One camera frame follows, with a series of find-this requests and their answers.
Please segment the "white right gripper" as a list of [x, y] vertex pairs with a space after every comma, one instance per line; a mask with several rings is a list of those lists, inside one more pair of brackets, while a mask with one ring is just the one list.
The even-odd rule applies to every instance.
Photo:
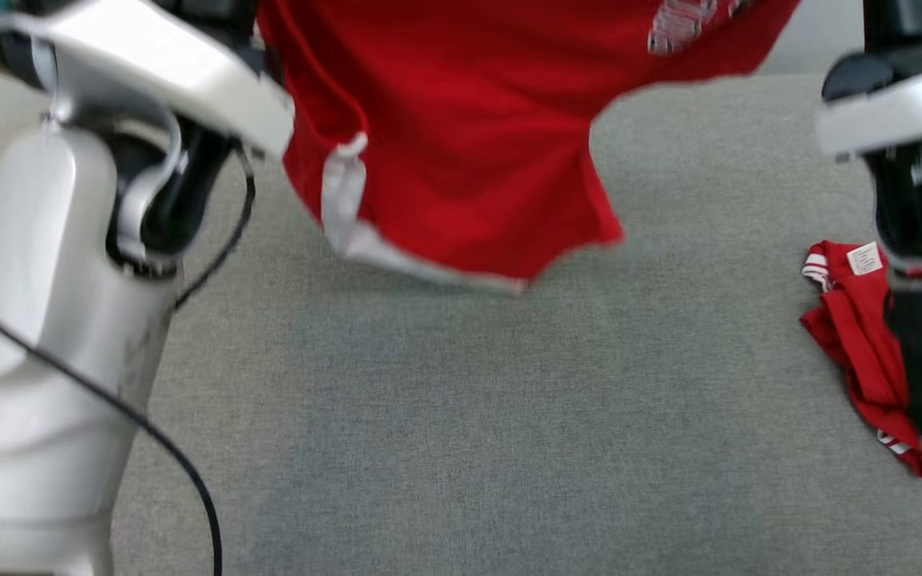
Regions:
[[866, 154], [922, 142], [922, 74], [897, 80], [885, 59], [850, 54], [822, 87], [816, 134], [825, 154]]

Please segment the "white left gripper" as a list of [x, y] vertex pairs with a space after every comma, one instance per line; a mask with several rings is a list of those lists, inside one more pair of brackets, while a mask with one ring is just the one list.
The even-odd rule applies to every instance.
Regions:
[[151, 0], [70, 0], [40, 14], [0, 5], [0, 74], [43, 91], [51, 126], [180, 119], [281, 156], [295, 106], [240, 50]]

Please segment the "red white basketball jersey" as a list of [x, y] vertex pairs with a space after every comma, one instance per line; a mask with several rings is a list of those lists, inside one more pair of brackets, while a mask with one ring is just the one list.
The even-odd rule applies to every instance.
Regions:
[[801, 324], [839, 366], [853, 408], [882, 447], [922, 478], [922, 449], [910, 417], [906, 371], [884, 306], [887, 267], [877, 243], [813, 244], [801, 274], [820, 289], [820, 304]]

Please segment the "red white printed shorts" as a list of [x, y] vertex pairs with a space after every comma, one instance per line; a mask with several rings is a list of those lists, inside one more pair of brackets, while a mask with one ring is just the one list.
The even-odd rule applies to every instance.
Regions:
[[749, 75], [801, 0], [260, 0], [296, 106], [290, 185], [340, 256], [522, 291], [624, 232], [593, 122]]

